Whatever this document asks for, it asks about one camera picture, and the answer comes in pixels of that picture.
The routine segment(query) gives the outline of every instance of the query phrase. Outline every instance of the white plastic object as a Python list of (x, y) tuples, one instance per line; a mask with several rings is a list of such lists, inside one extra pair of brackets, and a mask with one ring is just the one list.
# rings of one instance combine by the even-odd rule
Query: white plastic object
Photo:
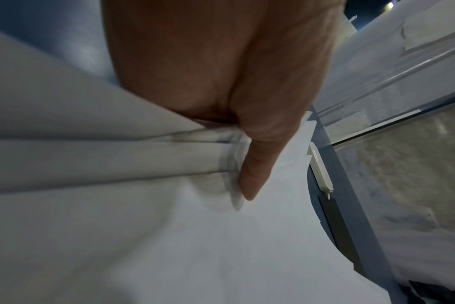
[(334, 192), (333, 182), (329, 177), (328, 170), (324, 165), (323, 159), (321, 158), (321, 154), (319, 153), (318, 148), (313, 142), (309, 144), (309, 150), (307, 154), (312, 155), (311, 168), (312, 171), (314, 172), (314, 176), (316, 177), (316, 181), (319, 188), (330, 199), (331, 198), (330, 194)]

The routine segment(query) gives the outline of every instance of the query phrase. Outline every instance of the blue table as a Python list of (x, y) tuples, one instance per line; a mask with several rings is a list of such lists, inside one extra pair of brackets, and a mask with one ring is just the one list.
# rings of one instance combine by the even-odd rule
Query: blue table
[[(104, 39), (100, 0), (0, 1), (0, 30), (86, 72), (117, 83)], [(389, 291), (393, 303), (405, 303), (365, 213), (315, 111), (313, 142), (319, 148), (334, 184), (334, 198), (360, 258), (364, 274)], [(321, 206), (322, 195), (311, 170), (307, 175), (311, 201), (335, 243)]]

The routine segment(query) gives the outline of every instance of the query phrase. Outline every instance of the dark background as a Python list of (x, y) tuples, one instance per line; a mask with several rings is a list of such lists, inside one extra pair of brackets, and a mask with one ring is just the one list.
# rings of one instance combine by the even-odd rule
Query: dark background
[(352, 22), (356, 29), (360, 30), (366, 24), (381, 15), (384, 7), (391, 0), (347, 0), (344, 14), (347, 18), (357, 15), (357, 18)]

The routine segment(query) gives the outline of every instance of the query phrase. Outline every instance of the hand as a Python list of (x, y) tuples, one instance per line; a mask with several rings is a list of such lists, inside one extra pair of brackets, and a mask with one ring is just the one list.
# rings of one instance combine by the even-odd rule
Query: hand
[(104, 0), (117, 76), (190, 118), (252, 138), (240, 186), (253, 200), (326, 76), (344, 0)]

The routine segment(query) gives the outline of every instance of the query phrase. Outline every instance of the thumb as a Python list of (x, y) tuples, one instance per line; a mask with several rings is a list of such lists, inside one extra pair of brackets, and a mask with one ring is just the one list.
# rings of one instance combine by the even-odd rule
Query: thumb
[(244, 197), (253, 200), (268, 181), (274, 164), (289, 138), (280, 141), (253, 140), (242, 164), (239, 185)]

